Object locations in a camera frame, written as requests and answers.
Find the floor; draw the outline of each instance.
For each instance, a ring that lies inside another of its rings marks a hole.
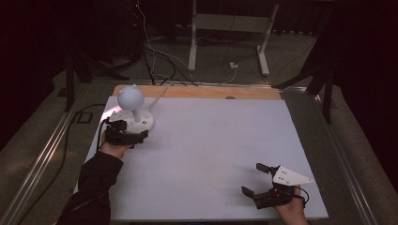
[[[212,33],[204,33],[198,39],[196,70],[189,73],[185,68],[188,62],[190,39],[178,37],[170,40],[151,36],[146,44],[146,58],[157,83],[165,79],[175,84],[191,85],[270,85],[286,81],[299,74],[299,71],[316,42],[315,37],[284,34],[271,35],[266,49],[270,75],[263,77],[255,54],[255,45],[261,42],[259,35],[232,33],[215,38]],[[155,54],[152,50],[166,54]],[[174,66],[165,56],[173,61]],[[117,64],[123,58],[115,58]],[[237,63],[237,69],[229,63]],[[72,111],[83,107],[105,103],[119,81],[93,70],[92,83],[79,84],[76,88],[76,105]],[[133,67],[120,71],[129,77],[124,83],[150,83],[150,76],[144,59]],[[292,114],[298,136],[313,169],[321,195],[327,207],[329,218],[313,220],[312,224],[398,224],[394,214],[398,211],[396,192],[389,185],[373,154],[372,148],[361,132],[355,117],[344,102],[337,86],[333,87],[332,125],[325,123],[319,115],[318,104],[322,99],[306,95],[303,91],[311,78],[295,84],[282,92]],[[65,122],[66,100],[58,97],[58,91],[65,87],[65,72],[54,78],[55,90],[40,105],[32,117],[0,152],[0,215],[6,212],[18,188],[29,172],[38,154],[46,148],[50,137],[60,122]],[[100,120],[101,106],[93,106],[93,121]],[[97,123],[75,124],[63,133],[56,142],[54,154],[47,168],[32,191],[21,216],[21,224],[54,224],[63,205],[72,193],[80,166],[84,163],[88,146],[94,136]],[[63,156],[65,165],[59,174]],[[54,183],[44,192],[53,177]],[[261,222],[234,222],[227,224],[265,224]],[[282,224],[279,220],[269,224]]]

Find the small black object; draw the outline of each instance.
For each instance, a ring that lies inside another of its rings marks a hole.
[[[271,173],[273,178],[280,166],[268,167],[264,164],[257,163],[256,168],[261,172]],[[296,197],[296,195],[294,195],[295,187],[277,184],[273,181],[272,185],[273,188],[271,188],[268,192],[261,194],[254,194],[254,191],[242,186],[242,193],[254,200],[257,209],[288,204],[290,201],[292,201],[293,197]]]
[[[118,120],[114,122],[106,122],[108,125],[105,129],[105,142],[112,145],[135,145],[142,143],[148,136],[148,130],[144,130],[141,133],[128,133],[127,122],[124,120]]]

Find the person's right hand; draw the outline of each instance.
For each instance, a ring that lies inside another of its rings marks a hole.
[[[300,195],[299,186],[295,188],[295,195]],[[286,225],[308,225],[304,215],[302,199],[293,198],[288,204],[275,206],[276,211]]]

